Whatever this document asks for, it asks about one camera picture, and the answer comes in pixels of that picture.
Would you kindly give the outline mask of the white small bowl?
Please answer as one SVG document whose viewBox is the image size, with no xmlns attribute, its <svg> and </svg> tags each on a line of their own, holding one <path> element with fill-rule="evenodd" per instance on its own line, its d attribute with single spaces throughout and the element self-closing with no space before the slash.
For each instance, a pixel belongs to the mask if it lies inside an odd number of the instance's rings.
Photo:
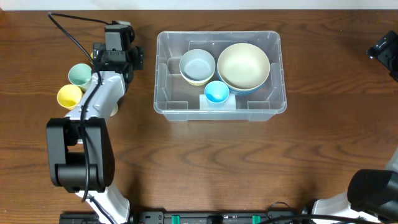
<svg viewBox="0 0 398 224">
<path fill-rule="evenodd" d="M 185 78 L 189 78 L 190 80 L 194 80 L 193 78 L 189 77 L 186 73 L 182 73 L 182 77 L 183 77 L 184 79 L 185 79 Z M 213 75 L 209 75 L 209 76 L 205 77 L 204 79 L 207 79 L 207 78 L 212 79 L 212 78 L 213 78 Z"/>
</svg>

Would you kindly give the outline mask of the green cup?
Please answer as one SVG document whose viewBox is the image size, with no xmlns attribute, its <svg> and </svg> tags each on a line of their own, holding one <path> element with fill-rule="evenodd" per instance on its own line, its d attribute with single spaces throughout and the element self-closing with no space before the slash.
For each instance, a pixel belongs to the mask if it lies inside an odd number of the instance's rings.
<svg viewBox="0 0 398 224">
<path fill-rule="evenodd" d="M 85 92 L 91 85 L 91 67 L 85 63 L 72 66 L 68 73 L 68 79 L 71 84 Z"/>
</svg>

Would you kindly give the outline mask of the beige large bowl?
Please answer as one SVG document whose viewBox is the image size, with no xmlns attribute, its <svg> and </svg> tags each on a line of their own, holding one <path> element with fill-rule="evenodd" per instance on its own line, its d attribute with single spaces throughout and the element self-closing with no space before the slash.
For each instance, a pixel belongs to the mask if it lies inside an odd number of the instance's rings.
<svg viewBox="0 0 398 224">
<path fill-rule="evenodd" d="M 266 53 L 249 43 L 238 43 L 225 48 L 217 61 L 220 80 L 232 90 L 254 91 L 263 85 L 271 72 Z"/>
</svg>

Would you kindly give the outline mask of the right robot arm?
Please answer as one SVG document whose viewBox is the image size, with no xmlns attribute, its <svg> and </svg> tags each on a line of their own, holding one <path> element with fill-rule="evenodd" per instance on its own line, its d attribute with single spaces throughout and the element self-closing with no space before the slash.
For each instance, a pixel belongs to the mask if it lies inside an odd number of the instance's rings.
<svg viewBox="0 0 398 224">
<path fill-rule="evenodd" d="M 367 50 L 397 80 L 397 33 L 390 30 Z M 374 223 L 397 222 L 397 153 L 384 170 L 362 169 L 351 179 L 348 190 L 320 199 L 304 210 L 310 215 L 330 215 Z"/>
</svg>

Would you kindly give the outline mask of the light blue small bowl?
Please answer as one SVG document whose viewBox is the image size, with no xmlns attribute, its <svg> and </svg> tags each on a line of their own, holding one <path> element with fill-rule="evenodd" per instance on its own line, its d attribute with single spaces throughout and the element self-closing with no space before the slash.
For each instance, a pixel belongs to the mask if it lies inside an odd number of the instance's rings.
<svg viewBox="0 0 398 224">
<path fill-rule="evenodd" d="M 216 68 L 215 59 L 206 50 L 193 49 L 186 52 L 180 59 L 180 73 L 186 73 L 194 80 L 201 80 L 209 75 L 214 75 Z"/>
</svg>

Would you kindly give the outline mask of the blue cup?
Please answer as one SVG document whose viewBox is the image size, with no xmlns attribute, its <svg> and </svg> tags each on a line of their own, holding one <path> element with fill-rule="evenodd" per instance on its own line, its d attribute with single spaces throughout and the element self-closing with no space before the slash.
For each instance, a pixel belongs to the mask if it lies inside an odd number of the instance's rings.
<svg viewBox="0 0 398 224">
<path fill-rule="evenodd" d="M 206 85 L 204 94 L 210 104 L 221 105 L 229 97 L 229 88 L 224 82 L 212 81 Z"/>
</svg>

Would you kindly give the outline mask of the yellow cup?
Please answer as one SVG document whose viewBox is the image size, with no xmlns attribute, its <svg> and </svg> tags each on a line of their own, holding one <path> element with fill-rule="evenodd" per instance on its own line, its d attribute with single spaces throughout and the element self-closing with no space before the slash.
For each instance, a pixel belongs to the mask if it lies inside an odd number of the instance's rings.
<svg viewBox="0 0 398 224">
<path fill-rule="evenodd" d="M 79 104 L 82 97 L 82 90 L 73 84 L 61 87 L 57 93 L 57 101 L 59 105 L 68 110 L 73 110 L 76 105 Z"/>
</svg>

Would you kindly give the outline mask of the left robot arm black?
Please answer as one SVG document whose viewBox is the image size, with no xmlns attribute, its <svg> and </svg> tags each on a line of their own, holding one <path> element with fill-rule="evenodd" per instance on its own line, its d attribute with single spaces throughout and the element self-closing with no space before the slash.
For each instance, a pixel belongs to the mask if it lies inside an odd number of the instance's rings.
<svg viewBox="0 0 398 224">
<path fill-rule="evenodd" d="M 101 223 L 128 223 L 130 202 L 114 183 L 115 158 L 106 123 L 124 96 L 134 71 L 144 67 L 144 49 L 129 42 L 95 43 L 90 87 L 77 106 L 46 126 L 50 179 L 77 194 Z"/>
</svg>

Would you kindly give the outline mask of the cream white cup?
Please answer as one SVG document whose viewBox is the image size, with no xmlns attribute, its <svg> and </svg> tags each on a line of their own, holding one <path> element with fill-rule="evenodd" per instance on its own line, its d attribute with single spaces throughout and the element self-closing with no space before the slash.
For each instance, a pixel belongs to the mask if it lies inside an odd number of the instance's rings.
<svg viewBox="0 0 398 224">
<path fill-rule="evenodd" d="M 114 107 L 114 109 L 112 110 L 110 116 L 114 116 L 114 115 L 118 112 L 118 110 L 119 110 L 119 106 L 118 106 L 118 104 L 116 104 L 115 107 Z"/>
</svg>

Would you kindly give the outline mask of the yellow small bowl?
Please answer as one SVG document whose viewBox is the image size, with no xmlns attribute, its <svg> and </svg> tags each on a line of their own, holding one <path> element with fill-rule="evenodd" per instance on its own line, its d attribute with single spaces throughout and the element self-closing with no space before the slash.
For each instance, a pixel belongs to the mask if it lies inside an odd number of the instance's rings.
<svg viewBox="0 0 398 224">
<path fill-rule="evenodd" d="M 207 84 L 207 83 L 210 81 L 209 78 L 204 79 L 204 80 L 190 80 L 189 78 L 185 78 L 185 80 L 186 80 L 189 84 L 191 84 L 191 85 L 193 85 L 193 86 L 202 86 L 202 85 Z"/>
</svg>

